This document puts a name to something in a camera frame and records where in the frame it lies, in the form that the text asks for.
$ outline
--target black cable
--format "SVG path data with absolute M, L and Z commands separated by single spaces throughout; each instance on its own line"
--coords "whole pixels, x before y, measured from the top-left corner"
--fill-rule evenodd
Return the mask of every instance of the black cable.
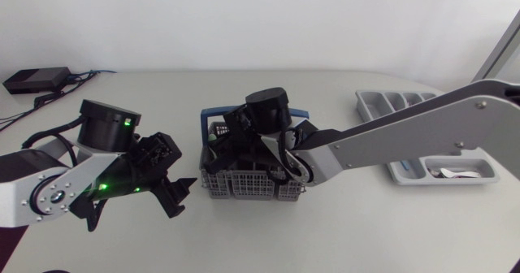
M 60 140 L 65 145 L 65 148 L 67 148 L 67 151 L 71 156 L 72 166 L 75 167 L 76 165 L 78 165 L 78 160 L 76 158 L 76 155 L 74 154 L 74 150 L 72 149 L 71 142 L 69 142 L 67 139 L 65 139 L 65 137 L 59 134 L 54 134 L 53 136 Z
M 71 121 L 70 123 L 64 124 L 63 126 L 51 128 L 50 130 L 41 131 L 36 134 L 33 134 L 22 144 L 22 149 L 30 148 L 34 144 L 34 142 L 40 140 L 41 138 L 55 136 L 56 134 L 75 128 L 78 125 L 82 124 L 85 120 L 86 118 L 83 115 L 81 115 L 79 118 Z
M 14 117 L 16 117 L 17 115 L 22 115 L 22 114 L 25 113 L 25 112 L 26 112 L 26 111 L 23 111 L 23 112 L 21 112 L 21 113 L 19 113 L 19 114 L 12 115 L 12 116 L 10 116 L 10 117 L 1 118 L 0 120 L 14 118 Z
M 3 119 L 10 119 L 10 118 L 16 117 L 14 119 L 10 119 L 10 120 L 7 120 L 5 122 L 1 122 L 0 124 L 7 124 L 7 125 L 1 127 L 0 128 L 0 132 L 5 130 L 5 129 L 7 129 L 7 128 L 9 128 L 12 124 L 16 123 L 20 119 L 22 119 L 22 118 L 32 114 L 34 111 L 37 111 L 37 110 L 41 109 L 43 106 L 46 106 L 46 105 L 48 105 L 48 104 L 50 104 L 52 102 L 55 102 L 55 101 L 59 100 L 60 98 L 66 96 L 67 94 L 74 92 L 76 89 L 81 87 L 85 82 L 91 80 L 92 78 L 94 78 L 100 72 L 110 72 L 110 73 L 114 72 L 115 73 L 115 71 L 108 71 L 108 70 L 91 70 L 91 71 L 87 71 L 85 73 L 71 74 L 70 76 L 72 77 L 73 80 L 76 79 L 76 78 L 80 78 L 80 77 L 82 77 L 84 75 L 87 75 L 87 77 L 84 78 L 84 79 L 78 80 L 77 83 L 76 83 L 76 86 L 73 87 L 72 89 L 69 89 L 68 91 L 65 91 L 65 92 L 62 91 L 61 93 L 58 93 L 55 97 L 52 97 L 49 100 L 41 100 L 41 101 L 39 101 L 36 104 L 36 106 L 34 106 L 31 110 L 27 110 L 25 112 L 17 114 L 17 115 L 19 115 L 18 117 L 16 117 L 17 115 L 12 115 L 10 117 L 3 118 Z

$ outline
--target white wall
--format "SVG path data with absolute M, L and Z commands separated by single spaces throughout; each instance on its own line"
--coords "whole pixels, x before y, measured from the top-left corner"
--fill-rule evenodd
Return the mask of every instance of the white wall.
M 347 69 L 469 83 L 520 0 L 0 0 L 19 69 Z

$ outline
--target white table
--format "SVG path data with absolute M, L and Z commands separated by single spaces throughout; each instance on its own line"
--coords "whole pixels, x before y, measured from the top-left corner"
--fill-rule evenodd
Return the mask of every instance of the white table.
M 275 86 L 317 127 L 340 130 L 361 123 L 357 89 L 435 91 L 346 71 L 102 74 L 1 132 L 0 154 L 72 121 L 87 98 L 141 113 L 137 132 L 170 134 L 183 152 L 170 179 L 200 179 L 201 109 Z M 36 96 L 0 89 L 0 117 L 26 111 Z M 500 181 L 476 186 L 399 186 L 385 166 L 364 167 L 297 202 L 213 200 L 198 180 L 173 219 L 151 193 L 113 198 L 95 232 L 72 214 L 29 227 L 5 272 L 504 272 L 520 257 L 520 181 L 494 167 Z

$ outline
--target black power supply box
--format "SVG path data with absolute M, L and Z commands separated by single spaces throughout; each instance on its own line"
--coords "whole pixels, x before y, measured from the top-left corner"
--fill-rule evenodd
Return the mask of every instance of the black power supply box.
M 40 91 L 60 91 L 71 75 L 68 67 L 27 69 L 16 72 L 3 82 L 10 94 L 38 93 Z

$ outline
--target black cylindrical motor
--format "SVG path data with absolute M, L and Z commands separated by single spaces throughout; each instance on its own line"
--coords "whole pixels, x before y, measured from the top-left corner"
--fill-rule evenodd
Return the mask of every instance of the black cylindrical motor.
M 280 132 L 291 124 L 289 100 L 281 87 L 252 93 L 245 102 L 254 127 L 261 134 Z
M 87 119 L 81 125 L 78 142 L 110 152 L 128 151 L 141 119 L 133 111 L 90 100 L 83 101 L 80 113 Z

